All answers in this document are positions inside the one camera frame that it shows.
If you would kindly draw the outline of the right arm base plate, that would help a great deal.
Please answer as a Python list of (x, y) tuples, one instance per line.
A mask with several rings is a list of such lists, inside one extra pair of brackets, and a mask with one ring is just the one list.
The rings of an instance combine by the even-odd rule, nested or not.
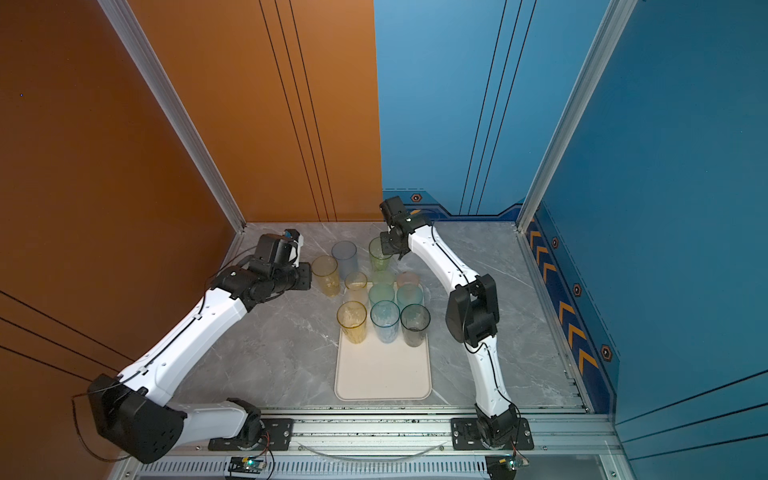
[(503, 445), (497, 446), (482, 440), (476, 418), (453, 418), (450, 424), (453, 449), (457, 451), (535, 449), (533, 433), (526, 418), (522, 418), (519, 425), (512, 429)]

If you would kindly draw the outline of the teal glass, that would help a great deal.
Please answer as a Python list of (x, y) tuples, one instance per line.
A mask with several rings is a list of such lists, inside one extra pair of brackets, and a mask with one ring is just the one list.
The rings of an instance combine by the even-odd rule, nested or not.
[(396, 302), (401, 309), (409, 305), (422, 305), (424, 293), (422, 288), (416, 284), (404, 284), (396, 292)]
[(371, 305), (375, 305), (382, 301), (393, 301), (395, 299), (395, 290), (393, 284), (374, 284), (368, 291), (368, 298)]

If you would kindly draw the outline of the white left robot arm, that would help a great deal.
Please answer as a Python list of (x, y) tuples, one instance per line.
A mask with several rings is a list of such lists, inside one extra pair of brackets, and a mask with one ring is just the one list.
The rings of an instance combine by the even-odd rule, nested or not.
[(217, 273), (198, 304), (144, 356), (115, 377), (94, 379), (85, 395), (98, 434), (144, 464), (212, 439), (242, 450), (259, 447), (265, 428), (251, 403), (228, 398), (183, 405), (172, 398), (191, 368), (254, 307), (310, 289), (303, 243), (296, 229), (262, 235), (254, 252)]

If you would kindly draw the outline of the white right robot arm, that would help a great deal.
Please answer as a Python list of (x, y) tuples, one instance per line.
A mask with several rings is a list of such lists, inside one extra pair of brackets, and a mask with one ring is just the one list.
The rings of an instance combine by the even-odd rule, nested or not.
[(467, 352), (482, 441), (491, 449), (511, 444), (522, 417), (509, 397), (500, 368), (495, 280), (463, 262), (443, 241), (430, 218), (407, 210), (400, 197), (384, 200), (379, 209), (387, 224), (387, 231), (380, 235), (383, 252), (398, 257), (417, 255), (448, 294), (446, 326)]

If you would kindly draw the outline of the teal glass front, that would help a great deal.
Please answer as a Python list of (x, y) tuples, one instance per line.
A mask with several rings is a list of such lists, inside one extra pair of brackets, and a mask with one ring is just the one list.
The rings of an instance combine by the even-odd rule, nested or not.
[(395, 290), (393, 284), (374, 284), (368, 291), (368, 298), (371, 305), (375, 305), (382, 301), (393, 301), (395, 299)]

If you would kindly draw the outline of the small pink glass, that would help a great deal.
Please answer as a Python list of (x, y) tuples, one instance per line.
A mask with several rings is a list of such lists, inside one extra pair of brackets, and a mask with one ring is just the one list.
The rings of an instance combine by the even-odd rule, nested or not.
[(406, 285), (419, 286), (420, 277), (412, 271), (404, 271), (397, 275), (396, 283), (399, 288), (403, 288)]

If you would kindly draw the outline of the small green glass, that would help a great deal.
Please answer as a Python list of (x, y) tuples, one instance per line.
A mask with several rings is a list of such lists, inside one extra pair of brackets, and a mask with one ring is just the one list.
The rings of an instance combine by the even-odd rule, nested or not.
[(371, 275), (371, 281), (374, 285), (392, 286), (395, 282), (395, 275), (389, 270), (378, 270)]

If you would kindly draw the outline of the tall green glass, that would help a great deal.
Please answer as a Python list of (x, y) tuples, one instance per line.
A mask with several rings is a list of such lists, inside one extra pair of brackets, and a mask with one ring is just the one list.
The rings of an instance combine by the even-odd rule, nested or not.
[(389, 268), (391, 254), (385, 254), (379, 236), (374, 237), (368, 245), (369, 259), (374, 272), (385, 271)]

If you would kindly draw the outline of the tall blue glass front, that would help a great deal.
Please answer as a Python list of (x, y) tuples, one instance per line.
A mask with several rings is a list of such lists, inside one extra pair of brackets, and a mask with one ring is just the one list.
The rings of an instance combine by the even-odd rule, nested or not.
[(370, 313), (377, 337), (382, 343), (390, 344), (397, 338), (399, 332), (400, 309), (391, 300), (375, 303)]

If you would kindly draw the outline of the tall yellow glass front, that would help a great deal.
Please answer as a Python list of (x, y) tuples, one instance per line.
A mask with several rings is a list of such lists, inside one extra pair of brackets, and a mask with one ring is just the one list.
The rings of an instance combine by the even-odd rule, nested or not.
[(336, 320), (342, 333), (352, 344), (362, 343), (367, 336), (367, 307), (358, 301), (344, 302), (337, 310)]

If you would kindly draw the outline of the small yellow glass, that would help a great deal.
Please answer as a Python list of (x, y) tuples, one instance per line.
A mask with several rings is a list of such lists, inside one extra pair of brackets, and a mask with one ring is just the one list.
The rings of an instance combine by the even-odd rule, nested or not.
[(366, 291), (368, 288), (368, 277), (362, 271), (355, 271), (345, 277), (344, 284), (348, 292)]

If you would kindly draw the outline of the tall dark grey glass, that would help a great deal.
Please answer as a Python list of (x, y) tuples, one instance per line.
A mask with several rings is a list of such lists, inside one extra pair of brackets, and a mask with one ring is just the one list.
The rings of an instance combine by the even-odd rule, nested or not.
[(400, 324), (405, 343), (413, 348), (423, 344), (431, 322), (429, 310), (420, 304), (409, 304), (400, 313)]

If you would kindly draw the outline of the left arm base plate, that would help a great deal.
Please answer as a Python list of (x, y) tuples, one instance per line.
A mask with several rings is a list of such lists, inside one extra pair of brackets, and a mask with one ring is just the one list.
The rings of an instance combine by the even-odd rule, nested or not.
[(293, 434), (291, 418), (261, 418), (248, 421), (244, 433), (233, 438), (214, 438), (208, 443), (209, 451), (256, 451), (269, 449), (287, 451)]

